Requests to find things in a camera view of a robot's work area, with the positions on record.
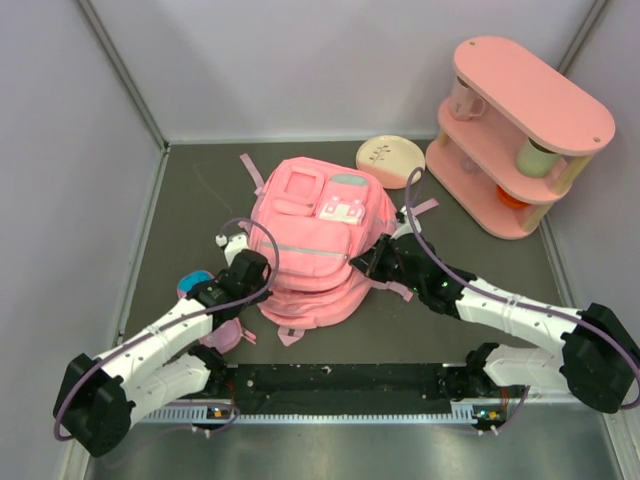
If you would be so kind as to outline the purple cartoon pencil case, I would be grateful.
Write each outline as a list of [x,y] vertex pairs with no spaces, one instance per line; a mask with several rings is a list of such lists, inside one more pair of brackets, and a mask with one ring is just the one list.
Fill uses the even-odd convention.
[[[178,298],[184,298],[196,284],[212,280],[213,278],[214,276],[206,270],[196,270],[186,275],[177,284]],[[220,354],[230,352],[242,341],[255,345],[257,343],[257,336],[244,328],[239,318],[226,321],[199,339],[201,345],[215,348]]]

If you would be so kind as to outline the pink student backpack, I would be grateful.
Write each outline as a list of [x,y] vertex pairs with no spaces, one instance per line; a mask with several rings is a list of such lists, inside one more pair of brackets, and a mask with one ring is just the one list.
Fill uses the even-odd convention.
[[308,157],[282,161],[264,179],[242,163],[256,186],[248,246],[277,268],[261,313],[290,346],[308,330],[346,320],[374,282],[349,260],[396,230],[397,208],[372,175]]

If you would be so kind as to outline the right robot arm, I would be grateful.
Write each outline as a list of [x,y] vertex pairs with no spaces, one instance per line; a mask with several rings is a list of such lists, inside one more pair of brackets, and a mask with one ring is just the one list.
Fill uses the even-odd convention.
[[384,234],[350,264],[371,280],[406,287],[435,313],[529,343],[527,349],[484,346],[486,356],[466,372],[478,395],[523,385],[564,390],[602,413],[639,405],[625,400],[639,382],[639,347],[607,306],[557,307],[510,293],[443,263],[415,234]]

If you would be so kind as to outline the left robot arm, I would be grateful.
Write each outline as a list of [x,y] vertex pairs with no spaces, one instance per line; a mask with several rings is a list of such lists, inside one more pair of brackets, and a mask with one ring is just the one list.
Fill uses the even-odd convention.
[[243,249],[217,275],[197,270],[183,277],[178,302],[128,341],[75,357],[53,408],[55,439],[76,440],[100,457],[147,415],[193,395],[222,398],[225,415],[235,418],[222,350],[200,340],[266,300],[279,267],[278,257]]

